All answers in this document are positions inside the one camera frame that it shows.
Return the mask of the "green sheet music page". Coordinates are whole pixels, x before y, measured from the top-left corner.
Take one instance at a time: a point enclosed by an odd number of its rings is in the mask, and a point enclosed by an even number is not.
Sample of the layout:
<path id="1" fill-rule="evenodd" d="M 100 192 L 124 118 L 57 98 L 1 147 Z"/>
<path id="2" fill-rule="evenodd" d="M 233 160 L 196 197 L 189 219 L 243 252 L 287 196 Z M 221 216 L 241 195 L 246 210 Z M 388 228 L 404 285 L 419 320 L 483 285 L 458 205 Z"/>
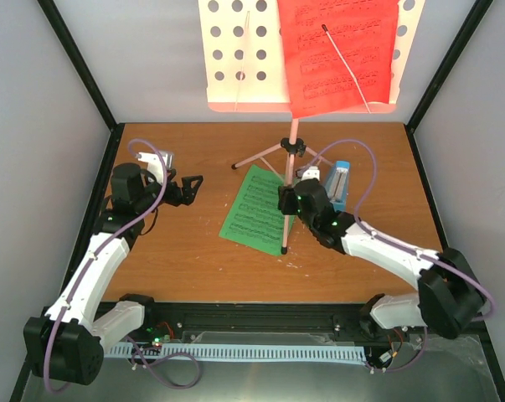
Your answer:
<path id="1" fill-rule="evenodd" d="M 278 209 L 282 184 L 272 171 L 250 166 L 219 237 L 268 255 L 282 255 L 285 216 Z"/>

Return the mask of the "blue metronome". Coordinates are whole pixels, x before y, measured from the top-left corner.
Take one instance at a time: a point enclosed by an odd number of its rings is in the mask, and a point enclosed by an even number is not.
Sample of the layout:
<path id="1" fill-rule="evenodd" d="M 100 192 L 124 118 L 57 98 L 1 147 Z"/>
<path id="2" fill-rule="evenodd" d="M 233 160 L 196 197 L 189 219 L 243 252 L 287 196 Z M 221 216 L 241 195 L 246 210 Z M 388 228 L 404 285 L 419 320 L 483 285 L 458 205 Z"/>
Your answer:
<path id="1" fill-rule="evenodd" d="M 349 169 L 349 162 L 336 161 L 334 166 L 330 168 L 323 184 L 328 200 L 337 212 L 346 211 Z"/>

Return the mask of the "pink music stand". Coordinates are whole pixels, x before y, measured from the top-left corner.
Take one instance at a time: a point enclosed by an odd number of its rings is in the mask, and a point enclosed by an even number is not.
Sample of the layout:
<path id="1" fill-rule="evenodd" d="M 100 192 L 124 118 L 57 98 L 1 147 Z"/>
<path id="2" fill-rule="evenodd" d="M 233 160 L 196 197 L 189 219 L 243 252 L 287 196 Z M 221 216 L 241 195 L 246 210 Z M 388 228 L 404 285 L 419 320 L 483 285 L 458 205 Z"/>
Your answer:
<path id="1" fill-rule="evenodd" d="M 421 1 L 201 1 L 207 102 L 218 112 L 385 115 Z"/>

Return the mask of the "red sheet music page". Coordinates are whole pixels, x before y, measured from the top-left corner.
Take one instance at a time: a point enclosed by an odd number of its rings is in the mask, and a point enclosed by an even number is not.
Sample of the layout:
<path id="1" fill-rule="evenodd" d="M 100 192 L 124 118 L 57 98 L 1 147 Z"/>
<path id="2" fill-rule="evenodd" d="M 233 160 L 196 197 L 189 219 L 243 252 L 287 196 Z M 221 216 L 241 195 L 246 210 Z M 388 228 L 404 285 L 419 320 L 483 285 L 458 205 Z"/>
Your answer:
<path id="1" fill-rule="evenodd" d="M 389 103 L 396 1 L 279 1 L 291 114 Z"/>

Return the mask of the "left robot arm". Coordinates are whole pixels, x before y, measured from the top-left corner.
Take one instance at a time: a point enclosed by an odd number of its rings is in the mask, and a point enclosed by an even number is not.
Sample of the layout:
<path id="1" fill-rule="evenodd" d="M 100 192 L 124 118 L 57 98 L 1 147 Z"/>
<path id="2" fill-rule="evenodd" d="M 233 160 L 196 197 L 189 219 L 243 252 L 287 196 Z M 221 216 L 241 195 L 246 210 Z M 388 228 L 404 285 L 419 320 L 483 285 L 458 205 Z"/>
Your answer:
<path id="1" fill-rule="evenodd" d="M 105 354 L 126 335 L 149 337 L 158 316 L 150 296 L 127 294 L 102 317 L 100 301 L 119 265 L 137 238 L 146 233 L 145 217 L 162 204 L 190 205 L 203 177 L 174 182 L 175 169 L 155 162 L 146 168 L 129 162 L 114 167 L 111 192 L 78 268 L 57 301 L 41 317 L 31 317 L 23 328 L 28 364 L 33 375 L 67 383 L 91 384 Z"/>

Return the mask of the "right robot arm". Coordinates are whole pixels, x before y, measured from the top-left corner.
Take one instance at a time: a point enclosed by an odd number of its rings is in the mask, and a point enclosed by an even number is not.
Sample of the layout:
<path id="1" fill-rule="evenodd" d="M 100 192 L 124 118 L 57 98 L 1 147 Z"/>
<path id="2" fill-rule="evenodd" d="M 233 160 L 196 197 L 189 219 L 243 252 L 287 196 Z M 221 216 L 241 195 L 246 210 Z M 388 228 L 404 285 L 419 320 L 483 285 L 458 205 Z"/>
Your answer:
<path id="1" fill-rule="evenodd" d="M 426 327 L 457 338 L 491 301 L 458 250 L 422 249 L 386 235 L 353 214 L 337 211 L 313 178 L 278 189 L 278 208 L 295 215 L 322 246 L 366 260 L 414 288 L 402 296 L 376 296 L 363 315 L 377 327 Z"/>

